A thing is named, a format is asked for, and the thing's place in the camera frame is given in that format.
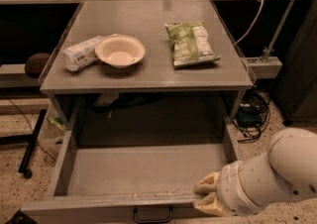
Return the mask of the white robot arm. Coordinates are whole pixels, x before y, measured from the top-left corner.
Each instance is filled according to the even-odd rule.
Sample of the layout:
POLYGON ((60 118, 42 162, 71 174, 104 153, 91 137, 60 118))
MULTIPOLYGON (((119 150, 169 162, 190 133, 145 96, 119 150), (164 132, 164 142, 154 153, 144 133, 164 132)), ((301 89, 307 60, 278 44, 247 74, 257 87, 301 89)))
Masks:
POLYGON ((235 161, 199 180, 194 208, 216 216, 249 216, 276 202, 317 196, 317 134, 298 128, 279 131, 267 150, 235 161))

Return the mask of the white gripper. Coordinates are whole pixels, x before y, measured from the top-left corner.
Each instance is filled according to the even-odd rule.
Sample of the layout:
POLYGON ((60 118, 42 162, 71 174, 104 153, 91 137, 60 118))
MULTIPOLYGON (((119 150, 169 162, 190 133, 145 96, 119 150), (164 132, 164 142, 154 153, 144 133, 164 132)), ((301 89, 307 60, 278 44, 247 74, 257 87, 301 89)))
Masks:
POLYGON ((224 166, 220 173, 211 172, 193 187, 197 194, 208 194, 193 203, 195 209, 220 217, 249 216, 263 210, 250 200, 240 182, 241 161, 224 166))

